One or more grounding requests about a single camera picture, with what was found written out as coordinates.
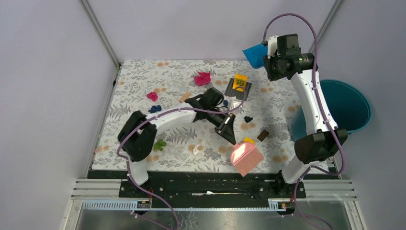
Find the blue dustpan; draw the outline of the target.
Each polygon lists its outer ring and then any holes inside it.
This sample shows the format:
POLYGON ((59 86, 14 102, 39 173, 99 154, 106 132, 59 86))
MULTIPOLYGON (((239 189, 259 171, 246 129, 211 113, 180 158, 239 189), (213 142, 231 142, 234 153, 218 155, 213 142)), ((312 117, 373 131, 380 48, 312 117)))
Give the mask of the blue dustpan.
POLYGON ((242 51, 247 61, 254 69, 265 66, 263 58, 268 54, 268 46, 258 44, 242 51))

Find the pink hand broom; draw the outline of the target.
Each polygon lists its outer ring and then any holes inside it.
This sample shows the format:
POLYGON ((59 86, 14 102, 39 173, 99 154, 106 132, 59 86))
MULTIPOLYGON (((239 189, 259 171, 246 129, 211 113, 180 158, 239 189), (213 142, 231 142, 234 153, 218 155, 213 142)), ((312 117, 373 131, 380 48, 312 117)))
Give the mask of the pink hand broom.
POLYGON ((230 160, 240 175, 245 177, 252 169, 264 160, 264 156, 256 148, 255 144, 251 142, 241 142, 234 146, 230 160))

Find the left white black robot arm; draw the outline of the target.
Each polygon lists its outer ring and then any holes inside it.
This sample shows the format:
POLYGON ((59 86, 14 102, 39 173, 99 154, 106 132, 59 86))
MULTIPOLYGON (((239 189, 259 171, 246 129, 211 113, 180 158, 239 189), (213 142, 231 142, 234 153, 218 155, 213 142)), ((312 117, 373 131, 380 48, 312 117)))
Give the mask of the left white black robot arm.
POLYGON ((215 133, 232 145, 236 144, 234 134, 235 115, 232 111, 220 111, 223 94, 211 87, 203 94, 189 98, 179 106, 146 115, 135 111, 118 134, 119 150, 125 152, 128 177, 132 180, 130 191, 137 197, 148 192, 147 156, 153 150, 157 135, 184 123, 206 120, 214 125, 215 133))

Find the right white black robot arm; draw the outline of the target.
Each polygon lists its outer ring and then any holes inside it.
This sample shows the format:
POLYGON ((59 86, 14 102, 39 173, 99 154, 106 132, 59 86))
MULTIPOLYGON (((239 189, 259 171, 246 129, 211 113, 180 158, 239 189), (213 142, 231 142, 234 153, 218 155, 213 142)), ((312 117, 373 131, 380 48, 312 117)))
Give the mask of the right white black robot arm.
POLYGON ((298 36, 288 34, 271 36, 266 41, 264 64, 270 81, 287 78, 293 85, 304 114, 306 136, 294 142, 295 156, 282 172, 282 180, 275 183, 275 193, 287 197, 293 184, 303 178, 320 161, 334 156, 347 139, 331 115, 317 71, 316 57, 302 53, 298 36))

